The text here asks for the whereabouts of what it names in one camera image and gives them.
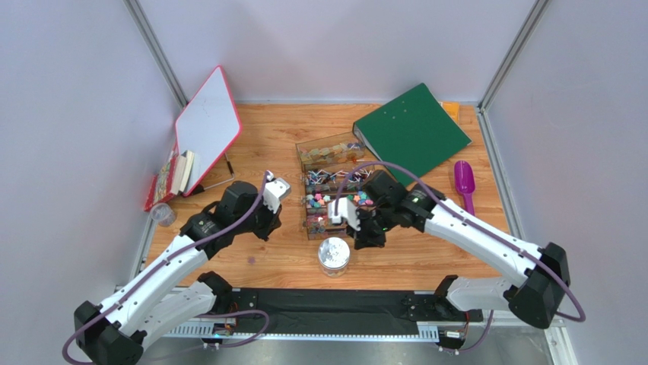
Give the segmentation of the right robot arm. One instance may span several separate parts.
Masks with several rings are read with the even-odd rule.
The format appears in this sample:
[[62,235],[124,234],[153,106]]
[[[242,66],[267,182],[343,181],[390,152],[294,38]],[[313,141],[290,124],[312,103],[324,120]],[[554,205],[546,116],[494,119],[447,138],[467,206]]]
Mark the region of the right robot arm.
[[570,286],[566,251],[556,243],[540,247],[479,220],[438,190],[416,184],[406,189],[387,172],[374,173],[362,190],[373,208],[351,214],[348,233],[355,249],[383,247],[394,227],[414,228],[472,254],[497,278],[446,276],[437,291],[454,308],[507,310],[524,323],[547,329]]

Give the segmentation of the purple plastic scoop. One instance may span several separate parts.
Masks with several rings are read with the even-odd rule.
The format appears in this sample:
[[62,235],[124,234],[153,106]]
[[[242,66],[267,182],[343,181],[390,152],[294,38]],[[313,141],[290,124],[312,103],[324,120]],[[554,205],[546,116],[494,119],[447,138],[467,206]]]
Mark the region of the purple plastic scoop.
[[458,160],[454,164],[455,189],[462,197],[465,210],[471,215],[475,214],[473,193],[476,190],[476,182],[472,166],[465,160]]

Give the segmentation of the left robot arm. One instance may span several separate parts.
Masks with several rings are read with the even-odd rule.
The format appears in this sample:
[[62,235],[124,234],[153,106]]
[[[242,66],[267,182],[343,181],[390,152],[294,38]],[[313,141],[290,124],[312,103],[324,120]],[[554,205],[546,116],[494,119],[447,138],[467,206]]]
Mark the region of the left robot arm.
[[178,294],[171,290],[203,266],[236,236],[252,233],[268,240],[280,227],[281,202],[291,193],[282,178],[266,173],[260,188],[233,182],[222,198],[191,216],[170,245],[126,286],[98,304],[83,302],[74,312],[75,333],[62,356],[76,344],[91,364],[137,364],[170,330],[196,316],[226,310],[231,287],[213,271]]

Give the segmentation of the clear plastic cup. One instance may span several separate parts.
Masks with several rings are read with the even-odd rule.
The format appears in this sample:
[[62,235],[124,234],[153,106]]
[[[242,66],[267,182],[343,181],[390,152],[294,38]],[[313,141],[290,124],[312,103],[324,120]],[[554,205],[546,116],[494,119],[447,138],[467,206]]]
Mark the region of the clear plastic cup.
[[337,278],[343,275],[348,270],[348,264],[350,262],[349,255],[320,255],[318,259],[322,272],[331,278]]

